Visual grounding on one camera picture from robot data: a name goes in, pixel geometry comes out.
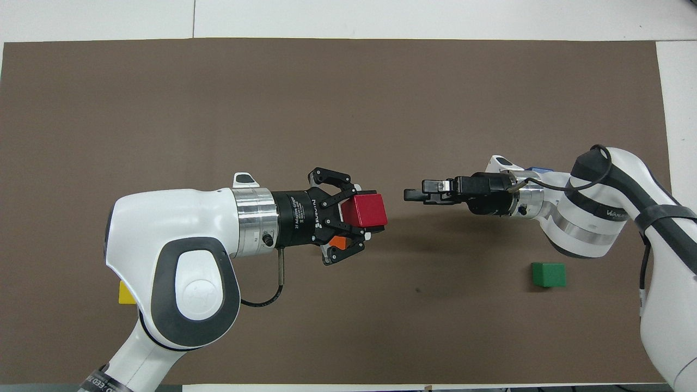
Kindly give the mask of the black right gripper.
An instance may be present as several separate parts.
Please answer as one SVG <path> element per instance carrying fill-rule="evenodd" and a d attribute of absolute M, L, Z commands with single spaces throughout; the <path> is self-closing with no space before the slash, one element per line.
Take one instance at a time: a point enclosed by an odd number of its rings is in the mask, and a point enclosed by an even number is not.
<path fill-rule="evenodd" d="M 455 182 L 455 198 L 450 194 Z M 466 203 L 469 211 L 481 216 L 507 216 L 513 204 L 510 174 L 475 173 L 454 179 L 424 180 L 422 189 L 404 189 L 404 201 L 426 205 Z"/>

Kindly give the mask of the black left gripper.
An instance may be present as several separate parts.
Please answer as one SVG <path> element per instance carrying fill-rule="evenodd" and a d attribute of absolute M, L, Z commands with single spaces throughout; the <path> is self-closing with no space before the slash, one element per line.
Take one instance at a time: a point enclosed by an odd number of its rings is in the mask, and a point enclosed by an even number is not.
<path fill-rule="evenodd" d="M 361 228 L 339 220 L 334 204 L 361 193 L 348 174 L 316 167 L 307 178 L 311 188 L 305 191 L 272 192 L 278 213 L 276 248 L 316 244 L 321 248 L 323 264 L 334 265 L 363 251 L 368 234 L 385 230 L 385 225 Z M 322 183 L 338 188 L 339 193 L 326 193 L 319 188 Z M 345 249 L 330 246 L 335 236 L 348 238 L 350 243 Z"/>

